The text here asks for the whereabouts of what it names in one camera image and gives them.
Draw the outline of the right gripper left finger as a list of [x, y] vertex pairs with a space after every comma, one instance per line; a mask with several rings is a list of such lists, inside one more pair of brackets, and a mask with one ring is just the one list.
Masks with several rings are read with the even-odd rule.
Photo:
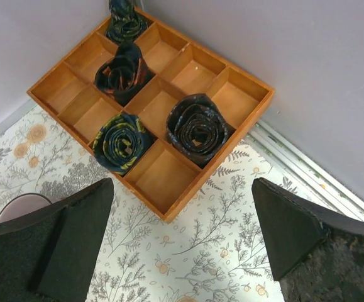
[[85, 301], [113, 198], [105, 178], [0, 223], [0, 301]]

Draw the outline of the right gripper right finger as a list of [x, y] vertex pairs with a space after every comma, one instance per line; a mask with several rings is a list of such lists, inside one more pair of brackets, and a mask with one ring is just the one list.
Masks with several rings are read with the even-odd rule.
[[251, 190], [285, 301], [364, 301], [364, 222], [265, 178], [255, 179]]

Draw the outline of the purple mug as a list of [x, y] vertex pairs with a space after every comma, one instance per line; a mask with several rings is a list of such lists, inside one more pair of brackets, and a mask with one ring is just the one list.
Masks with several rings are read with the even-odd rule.
[[51, 205], [45, 196], [37, 193], [26, 193], [12, 199], [0, 212], [0, 223], [19, 218]]

